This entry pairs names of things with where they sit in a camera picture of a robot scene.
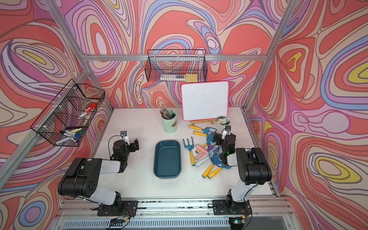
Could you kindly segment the purple rake pink handle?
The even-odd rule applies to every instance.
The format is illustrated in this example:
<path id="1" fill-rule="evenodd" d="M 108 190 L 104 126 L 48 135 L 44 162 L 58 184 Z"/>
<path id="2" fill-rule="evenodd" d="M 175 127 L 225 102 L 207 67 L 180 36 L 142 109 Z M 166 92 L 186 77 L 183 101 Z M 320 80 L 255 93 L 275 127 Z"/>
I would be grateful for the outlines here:
<path id="1" fill-rule="evenodd" d="M 195 157 L 195 159 L 196 159 L 197 161 L 199 161 L 199 159 L 200 159 L 204 154 L 205 154 L 204 152 L 199 153 L 199 154 Z"/>
<path id="2" fill-rule="evenodd" d="M 201 148 L 201 145 L 197 144 L 195 148 L 202 150 L 202 152 L 204 152 L 205 154 L 209 154 L 209 152 L 213 149 L 213 145 L 208 145 L 205 149 L 203 149 Z"/>

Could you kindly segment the teal storage box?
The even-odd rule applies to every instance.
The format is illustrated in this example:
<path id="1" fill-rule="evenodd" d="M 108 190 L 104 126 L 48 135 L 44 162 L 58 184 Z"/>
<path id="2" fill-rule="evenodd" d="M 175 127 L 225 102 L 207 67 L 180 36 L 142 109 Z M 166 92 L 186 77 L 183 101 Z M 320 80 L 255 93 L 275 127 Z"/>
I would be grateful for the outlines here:
<path id="1" fill-rule="evenodd" d="M 174 179 L 181 173 L 181 146 L 176 140 L 162 140 L 155 146 L 153 172 L 160 179 Z"/>

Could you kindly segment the light blue rake white handle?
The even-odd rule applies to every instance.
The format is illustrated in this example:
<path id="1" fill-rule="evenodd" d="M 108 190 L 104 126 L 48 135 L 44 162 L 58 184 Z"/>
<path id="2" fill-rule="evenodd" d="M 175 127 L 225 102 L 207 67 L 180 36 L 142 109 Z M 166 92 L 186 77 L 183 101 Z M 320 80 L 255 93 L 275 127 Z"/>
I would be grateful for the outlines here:
<path id="1" fill-rule="evenodd" d="M 214 155 L 214 152 L 211 150 L 209 154 L 204 154 L 199 161 L 195 164 L 195 167 L 199 167 L 203 165 L 206 161 L 208 161 L 212 156 Z"/>

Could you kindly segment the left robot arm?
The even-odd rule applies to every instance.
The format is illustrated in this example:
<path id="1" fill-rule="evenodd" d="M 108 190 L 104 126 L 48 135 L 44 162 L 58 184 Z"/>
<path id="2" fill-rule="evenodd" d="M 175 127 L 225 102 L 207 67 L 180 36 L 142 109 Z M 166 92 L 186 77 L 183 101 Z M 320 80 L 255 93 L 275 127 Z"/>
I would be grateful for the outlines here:
<path id="1" fill-rule="evenodd" d="M 100 217 L 120 216 L 130 219 L 136 215 L 137 201 L 124 201 L 121 194 L 98 184 L 102 174 L 120 174 L 126 170 L 130 153 L 140 149 L 138 139 L 129 142 L 126 131 L 113 144 L 108 160 L 76 158 L 65 172 L 57 191 L 61 196 L 80 198 L 98 204 Z"/>

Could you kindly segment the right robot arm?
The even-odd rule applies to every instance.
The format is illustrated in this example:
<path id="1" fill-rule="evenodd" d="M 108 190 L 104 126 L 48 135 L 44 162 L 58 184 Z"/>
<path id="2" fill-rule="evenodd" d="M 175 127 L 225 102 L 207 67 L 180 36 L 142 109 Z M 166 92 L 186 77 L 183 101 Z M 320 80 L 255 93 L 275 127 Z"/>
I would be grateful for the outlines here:
<path id="1" fill-rule="evenodd" d="M 214 215 L 252 215 L 249 202 L 250 194 L 261 185 L 272 179 L 272 172 L 260 148 L 236 148 L 236 136 L 231 133 L 231 126 L 226 126 L 221 133 L 214 133 L 216 144 L 213 163 L 218 168 L 207 178 L 213 178 L 222 169 L 237 167 L 239 180 L 234 188 L 228 191 L 224 200 L 213 200 Z"/>

